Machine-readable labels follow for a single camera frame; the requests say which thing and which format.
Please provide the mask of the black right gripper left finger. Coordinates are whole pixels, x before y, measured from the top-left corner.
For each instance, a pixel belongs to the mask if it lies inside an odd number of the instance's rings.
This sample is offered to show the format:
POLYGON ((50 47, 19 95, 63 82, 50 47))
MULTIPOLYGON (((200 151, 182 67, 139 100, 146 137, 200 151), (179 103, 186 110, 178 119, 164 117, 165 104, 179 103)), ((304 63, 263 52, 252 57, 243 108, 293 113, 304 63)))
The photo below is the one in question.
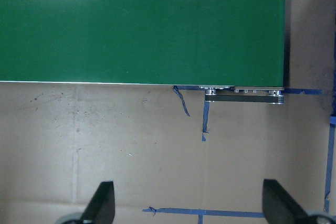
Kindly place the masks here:
POLYGON ((115 196, 113 181, 101 182, 81 215, 81 223, 113 223, 115 196))

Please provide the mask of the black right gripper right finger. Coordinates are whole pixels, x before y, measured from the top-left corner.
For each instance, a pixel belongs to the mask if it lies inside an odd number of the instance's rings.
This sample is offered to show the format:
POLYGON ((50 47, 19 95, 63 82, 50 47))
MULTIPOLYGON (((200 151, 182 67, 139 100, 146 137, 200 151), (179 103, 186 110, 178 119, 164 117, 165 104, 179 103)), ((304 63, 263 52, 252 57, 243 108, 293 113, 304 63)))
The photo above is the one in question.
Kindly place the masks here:
POLYGON ((262 211, 268 223, 310 223, 311 217, 275 179, 264 179, 262 211))

